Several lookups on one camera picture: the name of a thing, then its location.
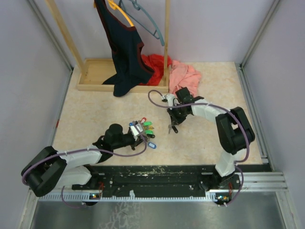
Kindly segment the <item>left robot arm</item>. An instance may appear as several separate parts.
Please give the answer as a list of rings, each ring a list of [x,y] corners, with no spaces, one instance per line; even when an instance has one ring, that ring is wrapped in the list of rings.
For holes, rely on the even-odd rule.
[[[112,124],[98,140],[87,148],[72,151],[58,151],[52,146],[43,148],[22,170],[22,183],[37,197],[43,197],[55,188],[64,186],[86,186],[94,189],[99,177],[94,175],[90,165],[105,162],[118,156],[115,150],[129,146],[132,150],[144,143],[150,147],[154,132],[137,121],[130,123],[127,133],[120,124]]]

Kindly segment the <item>red key tag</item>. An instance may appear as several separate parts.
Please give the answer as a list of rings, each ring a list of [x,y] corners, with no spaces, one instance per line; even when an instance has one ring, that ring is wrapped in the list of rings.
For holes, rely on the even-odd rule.
[[[140,120],[140,123],[144,123],[144,122],[146,122],[146,121],[147,121],[146,117],[143,117],[143,118]]]

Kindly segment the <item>green key tag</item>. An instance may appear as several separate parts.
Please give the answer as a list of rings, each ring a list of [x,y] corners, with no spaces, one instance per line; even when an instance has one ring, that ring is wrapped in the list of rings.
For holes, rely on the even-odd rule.
[[[151,121],[146,121],[143,123],[143,126],[151,126],[153,123]]]
[[[152,130],[145,130],[145,133],[148,134],[148,135],[153,135],[153,131]]]

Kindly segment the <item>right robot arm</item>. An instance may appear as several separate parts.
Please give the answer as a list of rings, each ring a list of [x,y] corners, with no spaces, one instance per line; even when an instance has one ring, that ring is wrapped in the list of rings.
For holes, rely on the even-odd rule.
[[[184,122],[188,115],[203,117],[216,124],[220,144],[223,152],[210,180],[217,188],[225,188],[230,183],[230,177],[235,172],[234,162],[238,153],[246,151],[250,143],[255,140],[254,131],[241,107],[231,110],[212,105],[204,97],[194,97],[183,87],[175,94],[163,96],[163,102],[169,106],[167,113],[171,123],[169,130],[178,133],[176,128]]]

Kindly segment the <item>black headed key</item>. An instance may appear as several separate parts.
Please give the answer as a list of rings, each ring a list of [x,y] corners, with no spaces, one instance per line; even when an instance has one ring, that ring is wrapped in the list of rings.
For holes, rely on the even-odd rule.
[[[178,129],[176,128],[175,125],[172,125],[172,124],[169,124],[168,125],[168,133],[170,134],[171,132],[174,132],[174,133],[179,133]]]

